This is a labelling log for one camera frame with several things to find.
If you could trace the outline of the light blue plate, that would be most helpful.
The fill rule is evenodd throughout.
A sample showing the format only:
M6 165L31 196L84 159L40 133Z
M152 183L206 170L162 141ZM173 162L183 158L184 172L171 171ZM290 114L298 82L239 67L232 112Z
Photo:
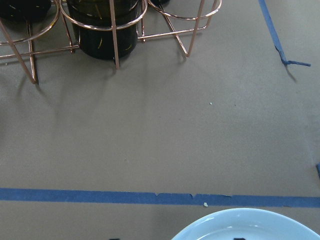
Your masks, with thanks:
M232 208L201 217L174 240L318 240L320 235L300 222L268 210Z

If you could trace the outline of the dark wine bottle middle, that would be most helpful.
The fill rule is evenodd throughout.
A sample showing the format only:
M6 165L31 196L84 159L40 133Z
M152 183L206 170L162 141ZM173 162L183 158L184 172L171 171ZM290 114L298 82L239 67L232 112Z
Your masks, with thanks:
M138 16L138 0L115 0L115 23L124 25ZM74 20L96 27L111 27L110 2L108 0L68 0L69 15ZM111 60L115 56L113 32L90 30L72 25L80 49L87 55ZM116 31L118 56L130 54L137 44L137 27L135 25Z

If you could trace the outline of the dark wine bottle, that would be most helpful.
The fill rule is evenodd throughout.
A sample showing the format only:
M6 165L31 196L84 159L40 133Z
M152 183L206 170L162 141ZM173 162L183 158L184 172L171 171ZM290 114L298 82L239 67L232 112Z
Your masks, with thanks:
M1 0L0 17L17 22L38 22L46 17L51 5L50 0Z
M124 25L138 16L138 0L115 0L115 23ZM108 0L68 0L69 15L74 20L96 27L111 27L110 2ZM90 30L72 25L80 49L87 55L111 60L115 56L113 32ZM130 54L137 44L137 27L135 25L116 31L118 56Z

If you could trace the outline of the dark wine bottle lower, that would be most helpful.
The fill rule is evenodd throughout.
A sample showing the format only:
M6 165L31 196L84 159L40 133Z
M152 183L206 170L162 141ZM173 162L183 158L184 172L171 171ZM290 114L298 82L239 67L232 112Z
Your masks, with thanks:
M1 0L0 17L17 22L38 22L46 17L51 5L50 0Z

